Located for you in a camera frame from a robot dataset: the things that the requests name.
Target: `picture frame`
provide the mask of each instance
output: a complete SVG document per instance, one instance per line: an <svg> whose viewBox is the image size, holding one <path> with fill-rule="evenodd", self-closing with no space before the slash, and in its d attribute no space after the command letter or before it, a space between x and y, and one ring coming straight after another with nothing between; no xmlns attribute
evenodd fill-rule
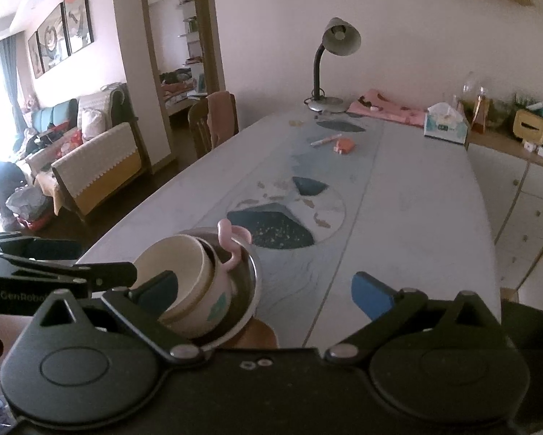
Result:
<svg viewBox="0 0 543 435"><path fill-rule="evenodd" d="M64 20L70 55L94 42L88 0L64 0Z"/></svg>
<svg viewBox="0 0 543 435"><path fill-rule="evenodd" d="M32 33L32 36L28 39L28 50L30 53L30 63L34 70L34 78L38 79L44 75L44 66L42 65L40 45L38 42L38 31Z"/></svg>
<svg viewBox="0 0 543 435"><path fill-rule="evenodd" d="M63 3L60 3L38 28L38 46L44 72L69 57Z"/></svg>

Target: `orange eraser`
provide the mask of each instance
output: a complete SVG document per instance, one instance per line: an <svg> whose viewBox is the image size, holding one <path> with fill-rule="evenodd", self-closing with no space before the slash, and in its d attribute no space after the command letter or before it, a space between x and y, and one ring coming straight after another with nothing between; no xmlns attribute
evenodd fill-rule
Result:
<svg viewBox="0 0 543 435"><path fill-rule="evenodd" d="M352 139L348 139L346 137L342 137L341 139L338 139L336 142L336 146L334 147L334 152L337 154L349 154L356 144Z"/></svg>

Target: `table runner design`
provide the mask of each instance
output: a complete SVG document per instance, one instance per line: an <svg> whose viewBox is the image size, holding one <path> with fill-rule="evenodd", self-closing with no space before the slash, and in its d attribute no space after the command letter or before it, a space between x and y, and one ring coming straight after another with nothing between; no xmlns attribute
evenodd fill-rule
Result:
<svg viewBox="0 0 543 435"><path fill-rule="evenodd" d="M322 127L326 120L337 122ZM351 154L337 155L333 143L310 146L333 135L334 126L342 127L342 122L353 124L344 131L356 143ZM354 226L383 133L381 120L345 114L290 125L293 136L197 224L212 227L227 216L255 230L264 275L257 317L275 330L281 347L301 346L311 332Z"/></svg>

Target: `tissue box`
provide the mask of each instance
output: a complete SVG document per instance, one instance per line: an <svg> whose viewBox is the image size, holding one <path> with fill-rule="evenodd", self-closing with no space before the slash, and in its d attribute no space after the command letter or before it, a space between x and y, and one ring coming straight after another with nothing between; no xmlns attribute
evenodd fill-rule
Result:
<svg viewBox="0 0 543 435"><path fill-rule="evenodd" d="M464 144L467 139L468 126L464 118L459 115L441 114L430 110L424 122L424 135L437 139Z"/></svg>

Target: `metal bowl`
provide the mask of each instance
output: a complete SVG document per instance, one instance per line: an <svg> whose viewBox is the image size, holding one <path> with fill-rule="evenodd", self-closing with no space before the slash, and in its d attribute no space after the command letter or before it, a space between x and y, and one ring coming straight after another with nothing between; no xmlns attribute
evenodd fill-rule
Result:
<svg viewBox="0 0 543 435"><path fill-rule="evenodd" d="M231 254L219 245L215 227L201 227L179 233L209 242L222 262L231 258ZM226 316L217 327L203 337L193 340L204 351L219 347L237 335L255 314L262 294L262 267L257 255L252 247L240 237L233 235L233 240L242 248L241 263L229 272L234 284L233 299Z"/></svg>

